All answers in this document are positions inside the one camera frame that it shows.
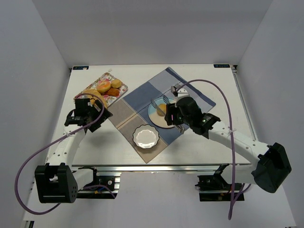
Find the round golden bun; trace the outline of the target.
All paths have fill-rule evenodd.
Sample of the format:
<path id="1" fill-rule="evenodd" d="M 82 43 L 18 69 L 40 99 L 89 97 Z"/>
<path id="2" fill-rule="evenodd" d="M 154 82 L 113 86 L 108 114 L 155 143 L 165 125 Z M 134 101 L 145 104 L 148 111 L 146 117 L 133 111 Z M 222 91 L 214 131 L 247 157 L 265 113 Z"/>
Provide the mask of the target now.
<path id="1" fill-rule="evenodd" d="M 157 114 L 159 116 L 165 116 L 166 115 L 166 104 L 159 104 L 158 105 Z"/>

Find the long twisted bread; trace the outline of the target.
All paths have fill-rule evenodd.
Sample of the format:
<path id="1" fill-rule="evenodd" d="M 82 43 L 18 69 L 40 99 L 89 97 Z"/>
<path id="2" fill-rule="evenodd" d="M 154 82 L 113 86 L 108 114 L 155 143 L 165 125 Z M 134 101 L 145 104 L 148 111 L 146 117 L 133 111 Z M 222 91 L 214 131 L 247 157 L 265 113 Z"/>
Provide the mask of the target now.
<path id="1" fill-rule="evenodd" d="M 96 95 L 102 102 L 105 102 L 105 99 L 97 90 L 95 90 L 93 94 Z"/>

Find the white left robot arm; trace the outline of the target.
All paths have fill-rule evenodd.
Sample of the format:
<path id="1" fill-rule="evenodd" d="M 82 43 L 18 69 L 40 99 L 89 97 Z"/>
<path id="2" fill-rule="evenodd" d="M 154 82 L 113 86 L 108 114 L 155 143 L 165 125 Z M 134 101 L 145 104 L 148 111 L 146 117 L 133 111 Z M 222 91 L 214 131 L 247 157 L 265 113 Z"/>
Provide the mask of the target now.
<path id="1" fill-rule="evenodd" d="M 41 203 L 73 203 L 78 191 L 94 180 L 92 168 L 72 171 L 72 163 L 87 131 L 94 132 L 111 117 L 102 100 L 77 98 L 75 108 L 64 123 L 63 138 L 45 165 L 35 169 L 38 198 Z"/>

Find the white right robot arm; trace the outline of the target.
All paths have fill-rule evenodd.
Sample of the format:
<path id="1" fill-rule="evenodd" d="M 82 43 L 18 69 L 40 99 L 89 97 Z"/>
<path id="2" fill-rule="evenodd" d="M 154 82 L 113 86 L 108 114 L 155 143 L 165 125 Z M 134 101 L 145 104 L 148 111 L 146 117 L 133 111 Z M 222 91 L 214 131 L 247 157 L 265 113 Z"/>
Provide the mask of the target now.
<path id="1" fill-rule="evenodd" d="M 231 131 L 217 116 L 203 113 L 189 96 L 166 105 L 165 121 L 168 125 L 185 124 L 195 134 L 233 149 L 249 161 L 249 165 L 227 165 L 220 169 L 218 174 L 225 182 L 255 184 L 266 192 L 275 193 L 292 171 L 283 145 L 269 145 Z"/>

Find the plain glazed donut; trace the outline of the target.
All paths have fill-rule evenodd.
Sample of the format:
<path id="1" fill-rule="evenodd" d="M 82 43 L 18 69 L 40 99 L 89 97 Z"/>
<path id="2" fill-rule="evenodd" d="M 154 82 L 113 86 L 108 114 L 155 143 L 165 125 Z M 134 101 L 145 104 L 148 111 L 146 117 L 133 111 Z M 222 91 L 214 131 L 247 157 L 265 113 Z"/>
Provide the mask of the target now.
<path id="1" fill-rule="evenodd" d="M 84 90 L 82 92 L 83 96 L 86 97 L 86 98 L 96 98 L 96 95 L 93 94 L 93 92 L 95 91 L 96 89 L 87 89 L 87 90 Z"/>

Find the blue and cream plate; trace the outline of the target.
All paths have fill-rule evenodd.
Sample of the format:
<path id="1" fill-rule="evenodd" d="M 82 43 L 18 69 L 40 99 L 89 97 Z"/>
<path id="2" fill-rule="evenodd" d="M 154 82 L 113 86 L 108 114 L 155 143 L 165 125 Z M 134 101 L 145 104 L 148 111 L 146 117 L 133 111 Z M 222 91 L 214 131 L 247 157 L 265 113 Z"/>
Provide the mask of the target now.
<path id="1" fill-rule="evenodd" d="M 168 97 L 168 100 L 171 104 L 175 103 L 175 100 L 172 97 Z M 158 97 L 154 99 L 154 101 L 157 105 L 166 104 L 163 100 L 163 97 Z M 148 107 L 148 117 L 154 125 L 160 128 L 170 129 L 174 127 L 173 125 L 167 125 L 164 116 L 158 115 L 157 110 L 153 107 L 152 104 L 150 104 Z"/>

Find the pink frosted donut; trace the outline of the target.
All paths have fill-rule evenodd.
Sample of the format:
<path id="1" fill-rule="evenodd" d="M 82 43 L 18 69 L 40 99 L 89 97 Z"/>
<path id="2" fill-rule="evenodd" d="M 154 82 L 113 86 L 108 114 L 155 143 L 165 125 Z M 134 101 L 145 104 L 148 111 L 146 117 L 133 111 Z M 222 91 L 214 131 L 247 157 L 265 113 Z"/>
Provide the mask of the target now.
<path id="1" fill-rule="evenodd" d="M 106 93 L 110 88 L 111 88 L 110 81 L 102 81 L 96 86 L 96 90 L 101 94 Z"/>

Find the dark brown muffin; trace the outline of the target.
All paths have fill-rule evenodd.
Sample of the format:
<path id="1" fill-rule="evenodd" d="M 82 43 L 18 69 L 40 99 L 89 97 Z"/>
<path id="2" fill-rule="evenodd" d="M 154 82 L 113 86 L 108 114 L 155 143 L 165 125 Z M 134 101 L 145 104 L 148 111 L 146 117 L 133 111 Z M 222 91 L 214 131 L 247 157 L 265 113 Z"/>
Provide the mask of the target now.
<path id="1" fill-rule="evenodd" d="M 107 95 L 117 97 L 120 94 L 120 90 L 117 88 L 110 88 L 107 91 Z"/>

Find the floral serving tray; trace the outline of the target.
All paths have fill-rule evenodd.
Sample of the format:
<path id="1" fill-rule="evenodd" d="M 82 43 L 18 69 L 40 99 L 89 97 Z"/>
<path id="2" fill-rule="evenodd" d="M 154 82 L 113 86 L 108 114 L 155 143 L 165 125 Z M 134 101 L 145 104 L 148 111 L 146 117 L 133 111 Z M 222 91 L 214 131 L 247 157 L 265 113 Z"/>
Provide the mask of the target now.
<path id="1" fill-rule="evenodd" d="M 110 73 L 104 73 L 80 92 L 75 99 L 88 98 L 93 105 L 97 98 L 101 99 L 105 108 L 110 107 L 128 91 L 128 86 Z"/>

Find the white scalloped bowl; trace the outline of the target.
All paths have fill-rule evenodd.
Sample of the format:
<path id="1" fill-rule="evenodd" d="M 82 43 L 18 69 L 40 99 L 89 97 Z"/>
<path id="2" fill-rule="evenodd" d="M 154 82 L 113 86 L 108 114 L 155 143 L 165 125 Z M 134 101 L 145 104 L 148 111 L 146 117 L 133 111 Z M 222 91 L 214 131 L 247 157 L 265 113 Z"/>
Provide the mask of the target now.
<path id="1" fill-rule="evenodd" d="M 133 132 L 133 142 L 142 149 L 151 149 L 159 141 L 159 132 L 154 126 L 140 125 Z"/>

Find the round bun on tray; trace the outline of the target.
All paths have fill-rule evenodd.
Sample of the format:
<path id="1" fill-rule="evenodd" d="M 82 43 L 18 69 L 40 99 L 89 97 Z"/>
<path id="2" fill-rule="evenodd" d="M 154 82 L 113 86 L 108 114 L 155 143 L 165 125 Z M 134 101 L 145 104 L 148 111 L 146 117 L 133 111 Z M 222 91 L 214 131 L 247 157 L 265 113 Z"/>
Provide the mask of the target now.
<path id="1" fill-rule="evenodd" d="M 122 82 L 119 79 L 114 79 L 111 81 L 112 88 L 120 88 L 122 86 Z"/>

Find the blue label left corner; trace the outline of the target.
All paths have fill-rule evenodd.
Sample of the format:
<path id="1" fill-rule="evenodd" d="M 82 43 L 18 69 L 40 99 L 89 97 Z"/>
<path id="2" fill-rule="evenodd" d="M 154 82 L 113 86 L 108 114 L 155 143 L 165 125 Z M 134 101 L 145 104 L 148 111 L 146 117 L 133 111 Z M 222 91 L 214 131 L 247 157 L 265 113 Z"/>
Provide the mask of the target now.
<path id="1" fill-rule="evenodd" d="M 72 70 L 88 70 L 89 66 L 73 66 Z"/>

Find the blue label corner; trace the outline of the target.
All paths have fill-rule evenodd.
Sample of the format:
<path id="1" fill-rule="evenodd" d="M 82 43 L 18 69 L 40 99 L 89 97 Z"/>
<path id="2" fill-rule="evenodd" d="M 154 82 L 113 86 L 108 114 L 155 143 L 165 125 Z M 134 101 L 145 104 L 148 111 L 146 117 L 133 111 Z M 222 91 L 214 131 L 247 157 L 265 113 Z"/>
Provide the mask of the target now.
<path id="1" fill-rule="evenodd" d="M 215 68 L 230 68 L 229 64 L 214 64 Z"/>
<path id="2" fill-rule="evenodd" d="M 89 66 L 73 66 L 72 70 L 88 70 Z"/>

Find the blue label right corner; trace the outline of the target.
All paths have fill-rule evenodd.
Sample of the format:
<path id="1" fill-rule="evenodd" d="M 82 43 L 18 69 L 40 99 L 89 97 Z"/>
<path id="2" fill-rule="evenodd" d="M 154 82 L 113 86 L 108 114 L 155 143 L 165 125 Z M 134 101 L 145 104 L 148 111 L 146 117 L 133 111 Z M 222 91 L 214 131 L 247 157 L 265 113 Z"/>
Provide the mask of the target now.
<path id="1" fill-rule="evenodd" d="M 214 64 L 215 68 L 230 68 L 229 64 Z"/>

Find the aluminium table front rail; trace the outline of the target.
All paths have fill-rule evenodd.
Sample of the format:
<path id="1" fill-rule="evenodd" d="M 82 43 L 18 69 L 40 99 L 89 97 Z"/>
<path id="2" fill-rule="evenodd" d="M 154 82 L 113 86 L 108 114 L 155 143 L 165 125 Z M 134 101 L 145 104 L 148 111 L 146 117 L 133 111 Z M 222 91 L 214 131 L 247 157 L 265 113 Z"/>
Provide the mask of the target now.
<path id="1" fill-rule="evenodd" d="M 182 172 L 182 173 L 211 173 L 213 174 L 220 164 L 190 164 L 190 165 L 73 165 L 72 170 L 95 169 L 100 175 L 121 174 L 123 172 Z"/>

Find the aluminium table rail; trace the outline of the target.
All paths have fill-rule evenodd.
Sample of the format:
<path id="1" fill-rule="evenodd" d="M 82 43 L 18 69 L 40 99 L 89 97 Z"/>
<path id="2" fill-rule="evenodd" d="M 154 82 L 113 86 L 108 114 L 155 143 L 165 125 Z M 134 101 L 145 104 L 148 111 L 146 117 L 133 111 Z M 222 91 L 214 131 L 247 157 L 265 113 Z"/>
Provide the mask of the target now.
<path id="1" fill-rule="evenodd" d="M 236 83 L 236 87 L 237 87 L 237 90 L 238 90 L 238 94 L 239 94 L 242 106 L 243 106 L 243 109 L 244 109 L 244 112 L 245 112 L 245 116 L 246 116 L 248 126 L 249 126 L 249 129 L 250 129 L 250 132 L 251 132 L 251 136 L 253 137 L 254 140 L 257 140 L 258 137 L 257 137 L 256 131 L 255 131 L 254 125 L 252 123 L 252 118 L 250 116 L 248 106 L 247 106 L 246 101 L 244 99 L 244 93 L 243 93 L 242 88 L 241 88 L 240 83 L 239 83 L 237 65 L 232 65 L 231 70 L 232 70 L 232 74 L 233 74 L 233 77 L 234 77 L 234 80 L 235 80 L 235 83 Z"/>
<path id="2" fill-rule="evenodd" d="M 220 164 L 190 164 L 190 165 L 73 165 L 72 170 L 95 169 L 100 175 L 121 174 L 123 172 L 182 172 L 182 173 L 211 173 L 213 174 Z"/>

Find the aluminium table right rail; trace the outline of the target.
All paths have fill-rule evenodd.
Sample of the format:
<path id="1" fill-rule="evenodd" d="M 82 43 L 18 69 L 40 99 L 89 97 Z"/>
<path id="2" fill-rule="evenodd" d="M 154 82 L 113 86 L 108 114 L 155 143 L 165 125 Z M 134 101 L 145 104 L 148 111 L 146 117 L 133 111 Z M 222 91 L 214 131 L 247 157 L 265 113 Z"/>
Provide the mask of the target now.
<path id="1" fill-rule="evenodd" d="M 248 106 L 247 106 L 246 101 L 244 99 L 244 93 L 243 93 L 242 88 L 241 88 L 240 83 L 239 83 L 237 65 L 232 65 L 231 70 L 232 70 L 232 74 L 233 74 L 233 77 L 234 77 L 234 80 L 235 80 L 235 83 L 236 83 L 236 87 L 237 87 L 237 90 L 238 90 L 238 94 L 239 94 L 242 106 L 243 106 L 243 109 L 244 109 L 244 112 L 245 112 L 245 116 L 246 116 L 248 126 L 249 126 L 249 129 L 250 129 L 250 132 L 251 132 L 251 136 L 253 137 L 254 140 L 257 140 L 258 137 L 257 137 L 256 131 L 255 131 L 254 125 L 252 123 L 252 118 L 250 116 Z"/>

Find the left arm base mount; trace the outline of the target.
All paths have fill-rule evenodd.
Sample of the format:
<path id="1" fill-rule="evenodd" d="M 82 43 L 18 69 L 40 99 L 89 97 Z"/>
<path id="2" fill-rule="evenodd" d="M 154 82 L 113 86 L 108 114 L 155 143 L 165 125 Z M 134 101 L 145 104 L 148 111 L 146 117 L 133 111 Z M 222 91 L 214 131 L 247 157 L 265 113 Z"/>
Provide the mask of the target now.
<path id="1" fill-rule="evenodd" d="M 121 173 L 116 171 L 103 171 L 97 167 L 80 167 L 77 171 L 90 170 L 85 177 L 86 184 L 78 190 L 77 199 L 114 199 L 119 191 Z"/>

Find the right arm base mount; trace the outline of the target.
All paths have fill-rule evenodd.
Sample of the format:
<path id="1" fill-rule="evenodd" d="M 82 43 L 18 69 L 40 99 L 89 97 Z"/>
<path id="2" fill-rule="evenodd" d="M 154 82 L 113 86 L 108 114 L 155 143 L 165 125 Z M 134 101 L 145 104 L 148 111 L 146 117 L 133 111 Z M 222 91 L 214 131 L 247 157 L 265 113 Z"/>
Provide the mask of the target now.
<path id="1" fill-rule="evenodd" d="M 199 175 L 195 188 L 199 191 L 200 202 L 230 201 L 232 185 L 221 176 L 228 164 L 220 165 L 212 175 Z"/>

